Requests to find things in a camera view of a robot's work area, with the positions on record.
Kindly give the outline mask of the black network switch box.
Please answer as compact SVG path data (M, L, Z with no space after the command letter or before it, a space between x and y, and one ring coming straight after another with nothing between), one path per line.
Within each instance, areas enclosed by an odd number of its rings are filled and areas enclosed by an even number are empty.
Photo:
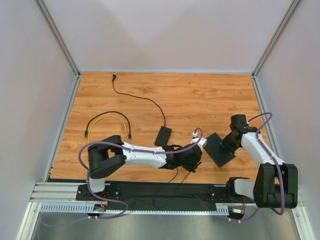
M216 132L208 136L206 139L207 143L204 149L218 168L223 167L236 157L234 153L223 148L222 139Z

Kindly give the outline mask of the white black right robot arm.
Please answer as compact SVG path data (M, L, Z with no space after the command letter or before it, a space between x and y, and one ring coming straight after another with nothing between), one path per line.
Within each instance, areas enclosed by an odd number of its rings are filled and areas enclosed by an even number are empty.
M285 163L266 144L259 128L249 126L244 114L230 117L230 133L220 140L218 152L228 160L234 158L239 148L245 149L259 164L253 199L258 208L269 208L282 214L284 209L298 205L298 169L294 164Z

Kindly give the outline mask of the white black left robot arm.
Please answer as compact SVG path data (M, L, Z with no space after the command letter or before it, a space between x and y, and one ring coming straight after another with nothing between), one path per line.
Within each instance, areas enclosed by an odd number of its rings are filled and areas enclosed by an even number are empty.
M203 154L207 139L192 134L190 144L143 147L123 142L119 135L113 135L96 142L87 149L89 163L89 185L94 193L105 189L105 178L124 165L149 166L157 169L173 170L182 167L194 172Z

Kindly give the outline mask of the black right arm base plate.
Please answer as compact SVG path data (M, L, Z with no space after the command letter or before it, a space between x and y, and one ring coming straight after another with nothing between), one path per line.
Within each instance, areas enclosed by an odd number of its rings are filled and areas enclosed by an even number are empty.
M240 197L232 186L226 184L214 184L209 187L211 199L216 203L238 203Z

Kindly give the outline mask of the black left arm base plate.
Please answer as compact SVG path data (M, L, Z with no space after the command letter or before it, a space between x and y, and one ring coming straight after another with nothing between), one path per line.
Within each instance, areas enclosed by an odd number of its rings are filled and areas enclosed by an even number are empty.
M104 190L95 193L97 196L105 199L118 200L121 195L121 188L115 185L105 185ZM94 197L88 189L87 184L78 186L76 197L77 201L98 201L99 198Z

